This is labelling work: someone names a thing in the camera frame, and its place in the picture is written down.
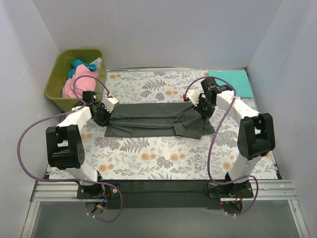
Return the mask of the dark grey t shirt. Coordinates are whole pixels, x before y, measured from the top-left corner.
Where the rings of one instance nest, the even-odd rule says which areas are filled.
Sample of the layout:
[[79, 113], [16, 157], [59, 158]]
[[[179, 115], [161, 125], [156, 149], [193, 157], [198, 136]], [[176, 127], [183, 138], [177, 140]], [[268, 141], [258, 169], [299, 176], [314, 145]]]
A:
[[190, 102], [122, 104], [114, 108], [106, 137], [181, 136], [201, 139], [214, 134], [208, 119], [194, 110]]

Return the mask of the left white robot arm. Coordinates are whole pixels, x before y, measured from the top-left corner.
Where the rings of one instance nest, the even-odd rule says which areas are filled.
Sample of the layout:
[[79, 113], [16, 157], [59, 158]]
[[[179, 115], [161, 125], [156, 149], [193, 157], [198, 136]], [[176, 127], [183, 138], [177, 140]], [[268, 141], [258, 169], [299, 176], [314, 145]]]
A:
[[48, 163], [52, 168], [71, 174], [83, 193], [101, 198], [106, 191], [105, 185], [100, 183], [101, 174], [85, 161], [80, 132], [91, 119], [98, 126], [108, 126], [110, 116], [119, 101], [114, 97], [107, 97], [104, 102], [97, 102], [96, 94], [92, 91], [84, 91], [82, 100], [61, 123], [47, 128]]

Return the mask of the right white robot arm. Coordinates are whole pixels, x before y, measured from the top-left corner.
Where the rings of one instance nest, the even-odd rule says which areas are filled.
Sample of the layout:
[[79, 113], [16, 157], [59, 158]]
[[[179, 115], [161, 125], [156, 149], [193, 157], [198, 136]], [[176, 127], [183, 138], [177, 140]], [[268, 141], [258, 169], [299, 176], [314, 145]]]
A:
[[238, 98], [232, 85], [219, 86], [217, 77], [207, 76], [201, 86], [196, 110], [205, 119], [210, 119], [215, 108], [225, 110], [239, 124], [237, 137], [238, 157], [234, 166], [226, 173], [224, 180], [211, 179], [207, 186], [210, 197], [242, 196], [250, 192], [249, 177], [255, 165], [275, 148], [273, 118], [269, 113], [253, 110]]

